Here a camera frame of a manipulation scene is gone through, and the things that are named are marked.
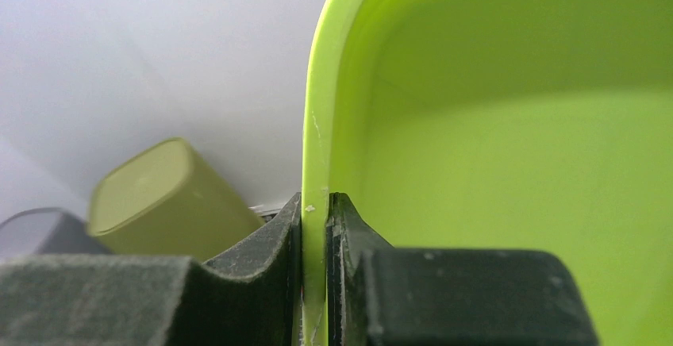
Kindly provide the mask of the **olive green slatted bin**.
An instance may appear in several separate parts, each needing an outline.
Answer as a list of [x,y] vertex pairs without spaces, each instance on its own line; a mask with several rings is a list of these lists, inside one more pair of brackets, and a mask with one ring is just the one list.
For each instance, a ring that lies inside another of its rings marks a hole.
[[173,137],[98,183],[87,232],[117,254],[187,255],[204,262],[264,223],[199,152]]

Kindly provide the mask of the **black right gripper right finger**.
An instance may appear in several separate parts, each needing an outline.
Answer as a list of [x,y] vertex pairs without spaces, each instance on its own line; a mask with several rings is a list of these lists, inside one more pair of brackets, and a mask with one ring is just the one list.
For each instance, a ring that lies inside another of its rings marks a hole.
[[330,345],[597,345],[582,295],[548,252],[397,248],[333,193]]

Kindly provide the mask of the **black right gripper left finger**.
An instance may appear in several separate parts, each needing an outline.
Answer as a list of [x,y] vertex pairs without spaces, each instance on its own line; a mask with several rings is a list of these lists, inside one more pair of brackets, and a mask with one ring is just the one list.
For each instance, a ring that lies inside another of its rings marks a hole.
[[1,265],[4,345],[296,345],[301,197],[221,254]]

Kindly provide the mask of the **lime green solid tub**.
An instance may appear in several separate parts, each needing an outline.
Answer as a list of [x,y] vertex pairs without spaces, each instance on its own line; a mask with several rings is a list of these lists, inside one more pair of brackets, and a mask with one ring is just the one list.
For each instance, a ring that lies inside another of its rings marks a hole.
[[326,0],[302,156],[304,337],[329,195],[397,246],[527,248],[604,345],[672,342],[672,0]]

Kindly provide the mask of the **grey slatted bin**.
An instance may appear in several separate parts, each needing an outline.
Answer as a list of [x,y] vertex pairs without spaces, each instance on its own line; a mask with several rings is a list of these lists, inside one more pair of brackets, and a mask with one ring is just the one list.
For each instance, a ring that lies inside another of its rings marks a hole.
[[57,207],[16,213],[1,223],[1,260],[42,254],[110,254],[85,222]]

